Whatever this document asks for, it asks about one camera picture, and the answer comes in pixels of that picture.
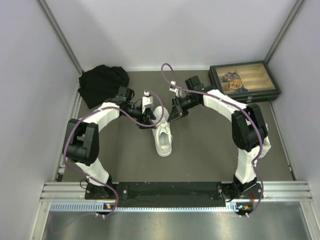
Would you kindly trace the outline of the white shoelace of shoe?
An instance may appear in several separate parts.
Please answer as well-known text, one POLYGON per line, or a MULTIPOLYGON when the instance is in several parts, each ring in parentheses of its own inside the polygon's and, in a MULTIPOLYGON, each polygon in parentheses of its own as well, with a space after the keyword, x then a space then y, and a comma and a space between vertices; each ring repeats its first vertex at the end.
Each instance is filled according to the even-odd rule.
POLYGON ((155 136, 159 143, 170 144, 173 140, 170 124, 166 121, 159 123, 156 128, 155 136))

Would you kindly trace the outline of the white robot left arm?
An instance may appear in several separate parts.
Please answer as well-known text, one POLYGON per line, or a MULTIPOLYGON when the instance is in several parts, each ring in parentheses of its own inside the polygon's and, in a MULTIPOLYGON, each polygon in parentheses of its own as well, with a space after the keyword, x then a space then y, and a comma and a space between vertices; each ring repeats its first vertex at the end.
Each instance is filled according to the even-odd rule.
POLYGON ((112 177, 99 160, 99 132, 123 115, 141 129, 156 126, 152 122, 155 116, 151 111, 155 93, 145 90, 139 106, 131 102, 133 96, 132 89, 121 86, 118 93, 105 100, 98 109, 80 119, 72 118, 67 123, 62 150, 63 162, 70 160, 77 166, 76 172, 85 175, 89 199, 117 196, 112 177))

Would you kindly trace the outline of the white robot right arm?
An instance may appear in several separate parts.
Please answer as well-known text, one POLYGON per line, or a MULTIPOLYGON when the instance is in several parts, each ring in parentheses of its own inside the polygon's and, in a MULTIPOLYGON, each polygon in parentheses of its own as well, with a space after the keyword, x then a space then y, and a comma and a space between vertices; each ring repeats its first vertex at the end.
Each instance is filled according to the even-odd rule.
POLYGON ((247 105, 229 96, 204 86, 198 76, 185 81, 186 95, 172 98, 172 110, 168 121, 172 122, 188 115, 188 110, 203 105, 224 116, 231 122, 232 140, 238 148, 237 169, 233 176, 232 191, 220 191, 220 196, 228 202, 235 198, 245 198, 252 191, 259 178, 258 159, 263 158, 271 148, 268 128, 260 107, 247 105))

